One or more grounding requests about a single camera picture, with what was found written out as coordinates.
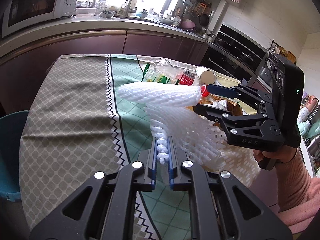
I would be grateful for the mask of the pink right sleeve forearm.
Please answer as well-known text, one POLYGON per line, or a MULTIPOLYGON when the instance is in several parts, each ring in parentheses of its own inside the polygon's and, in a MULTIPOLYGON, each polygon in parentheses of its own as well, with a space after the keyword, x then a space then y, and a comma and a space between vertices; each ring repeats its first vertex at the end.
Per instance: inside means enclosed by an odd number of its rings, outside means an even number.
POLYGON ((278 217, 292 234, 303 232, 319 210, 319 178, 310 177, 299 152, 288 163, 276 165, 278 217))

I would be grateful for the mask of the right hand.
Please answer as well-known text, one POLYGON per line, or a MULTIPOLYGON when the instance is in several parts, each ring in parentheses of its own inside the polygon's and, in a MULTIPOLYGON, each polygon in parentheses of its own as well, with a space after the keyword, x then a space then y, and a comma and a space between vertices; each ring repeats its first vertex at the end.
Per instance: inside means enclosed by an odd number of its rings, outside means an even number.
POLYGON ((253 157, 257 162, 261 162, 264 157, 270 159, 277 159, 281 163, 290 162, 297 153, 297 148, 292 148, 287 145, 283 145, 276 150, 276 152, 266 152, 260 150, 253 150, 253 157))

